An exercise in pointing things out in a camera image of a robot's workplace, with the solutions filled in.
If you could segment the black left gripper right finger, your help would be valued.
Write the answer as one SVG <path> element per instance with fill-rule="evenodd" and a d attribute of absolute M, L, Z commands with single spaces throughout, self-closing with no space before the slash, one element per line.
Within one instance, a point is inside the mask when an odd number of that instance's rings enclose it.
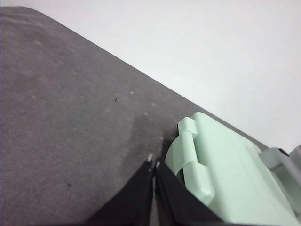
<path fill-rule="evenodd" d="M 223 226 L 225 223 L 198 200 L 163 161 L 154 168 L 161 226 Z"/>

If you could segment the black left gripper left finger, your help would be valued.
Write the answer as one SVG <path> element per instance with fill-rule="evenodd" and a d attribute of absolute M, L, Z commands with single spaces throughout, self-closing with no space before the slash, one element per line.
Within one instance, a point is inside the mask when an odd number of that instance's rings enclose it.
<path fill-rule="evenodd" d="M 148 226 L 153 199 L 152 161 L 145 161 L 123 188 L 86 223 L 91 226 Z"/>

